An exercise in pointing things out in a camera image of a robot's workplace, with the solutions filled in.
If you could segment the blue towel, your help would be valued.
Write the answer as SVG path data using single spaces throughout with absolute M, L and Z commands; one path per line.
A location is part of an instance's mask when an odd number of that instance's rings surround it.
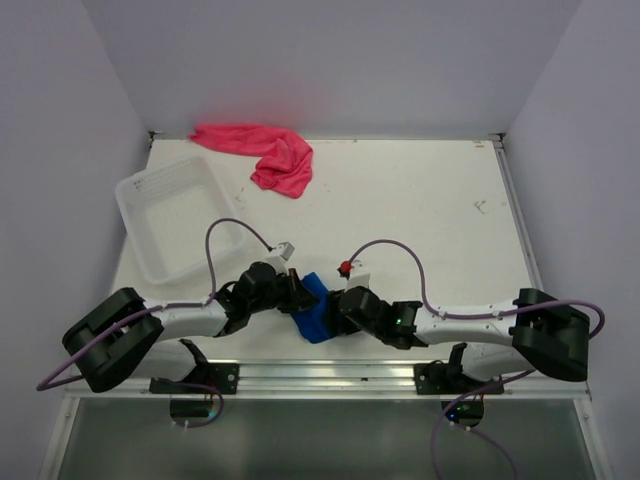
M 331 332 L 324 322 L 329 290 L 315 272 L 305 275 L 302 278 L 302 285 L 316 297 L 318 303 L 308 310 L 292 314 L 291 317 L 300 335 L 309 343 L 326 342 L 332 338 Z

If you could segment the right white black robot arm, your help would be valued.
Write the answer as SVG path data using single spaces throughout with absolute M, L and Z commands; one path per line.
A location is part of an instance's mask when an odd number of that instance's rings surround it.
M 589 317 L 540 290 L 524 288 L 511 302 L 473 313 L 469 307 L 431 311 L 417 300 L 388 303 L 357 286 L 338 294 L 337 311 L 399 350 L 453 343 L 445 379 L 457 392 L 528 370 L 567 382 L 588 377 Z

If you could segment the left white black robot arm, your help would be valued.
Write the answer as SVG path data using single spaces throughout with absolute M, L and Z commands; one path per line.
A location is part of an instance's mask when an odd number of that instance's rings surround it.
M 255 262 L 203 302 L 155 305 L 134 288 L 121 288 L 73 325 L 62 345 L 90 389 L 103 393 L 129 379 L 157 343 L 228 336 L 254 314 L 298 314 L 318 303 L 295 269 Z

